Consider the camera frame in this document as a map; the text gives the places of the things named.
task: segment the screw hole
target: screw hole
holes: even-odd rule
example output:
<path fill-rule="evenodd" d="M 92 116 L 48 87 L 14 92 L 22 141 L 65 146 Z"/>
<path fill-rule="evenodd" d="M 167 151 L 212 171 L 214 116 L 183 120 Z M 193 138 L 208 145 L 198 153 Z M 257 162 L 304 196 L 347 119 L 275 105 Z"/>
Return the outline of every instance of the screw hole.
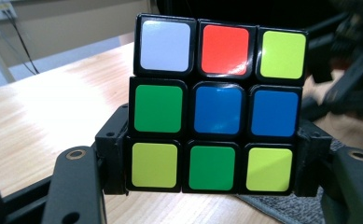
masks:
<path fill-rule="evenodd" d="M 71 151 L 69 153 L 67 153 L 67 155 L 65 156 L 68 160 L 73 161 L 73 160 L 79 160 L 82 157 L 84 157 L 86 154 L 86 151 L 83 149 L 77 149 L 74 151 Z"/>
<path fill-rule="evenodd" d="M 357 150 L 350 150 L 349 156 L 355 160 L 363 161 L 363 152 Z"/>
<path fill-rule="evenodd" d="M 63 218 L 62 224 L 73 224 L 79 220 L 79 213 L 73 212 Z"/>

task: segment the gray mat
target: gray mat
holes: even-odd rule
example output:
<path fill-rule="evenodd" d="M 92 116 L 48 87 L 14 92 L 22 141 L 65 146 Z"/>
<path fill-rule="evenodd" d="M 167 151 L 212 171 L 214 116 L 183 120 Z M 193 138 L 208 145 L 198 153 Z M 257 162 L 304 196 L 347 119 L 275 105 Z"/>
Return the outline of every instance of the gray mat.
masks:
<path fill-rule="evenodd" d="M 343 146 L 343 143 L 333 140 L 331 150 Z M 294 194 L 286 197 L 246 195 L 236 197 L 283 223 L 311 224 L 325 223 L 320 204 L 322 194 L 323 190 L 319 188 L 315 197 L 297 197 Z"/>

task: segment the green sticker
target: green sticker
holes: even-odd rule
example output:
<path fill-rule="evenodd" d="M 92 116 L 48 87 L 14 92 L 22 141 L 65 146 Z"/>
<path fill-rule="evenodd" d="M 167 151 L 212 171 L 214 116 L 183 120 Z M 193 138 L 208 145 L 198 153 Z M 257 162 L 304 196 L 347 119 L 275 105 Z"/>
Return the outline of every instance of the green sticker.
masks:
<path fill-rule="evenodd" d="M 183 91 L 176 86 L 138 86 L 134 128 L 139 132 L 178 133 L 182 122 Z"/>
<path fill-rule="evenodd" d="M 235 156 L 232 147 L 193 147 L 190 151 L 189 186 L 192 189 L 232 189 Z"/>

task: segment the floor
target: floor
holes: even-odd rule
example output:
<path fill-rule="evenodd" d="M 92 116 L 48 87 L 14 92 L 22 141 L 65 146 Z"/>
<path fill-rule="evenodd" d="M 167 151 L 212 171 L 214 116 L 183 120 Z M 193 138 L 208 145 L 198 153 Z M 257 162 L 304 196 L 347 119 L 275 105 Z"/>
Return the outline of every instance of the floor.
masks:
<path fill-rule="evenodd" d="M 130 36 L 131 35 L 126 35 L 126 37 L 116 36 L 104 41 L 89 44 L 88 46 L 80 47 L 77 49 L 71 49 L 62 53 L 48 56 L 46 58 L 33 60 L 33 63 L 37 68 L 38 72 L 42 73 L 59 66 L 76 62 L 78 60 L 88 58 L 92 55 L 117 48 L 122 44 L 130 42 L 131 40 L 128 41 L 128 39 L 130 39 Z M 29 63 L 27 63 L 27 66 L 29 66 L 30 69 L 34 71 L 33 67 Z M 33 76 L 33 74 L 23 64 L 9 67 L 9 71 L 16 80 L 21 80 L 26 77 Z M 0 71 L 0 87 L 6 84 L 7 81 L 4 79 Z"/>

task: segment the white wall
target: white wall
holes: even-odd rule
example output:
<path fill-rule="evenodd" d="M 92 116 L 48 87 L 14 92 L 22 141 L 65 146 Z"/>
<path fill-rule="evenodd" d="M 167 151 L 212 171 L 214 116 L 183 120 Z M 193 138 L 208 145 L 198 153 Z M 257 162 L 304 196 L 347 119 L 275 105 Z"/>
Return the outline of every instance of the white wall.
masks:
<path fill-rule="evenodd" d="M 132 32 L 136 15 L 150 8 L 147 0 L 27 0 L 12 5 L 33 60 Z M 10 23 L 0 21 L 0 28 L 25 55 Z M 7 67 L 21 63 L 1 37 L 0 55 Z"/>

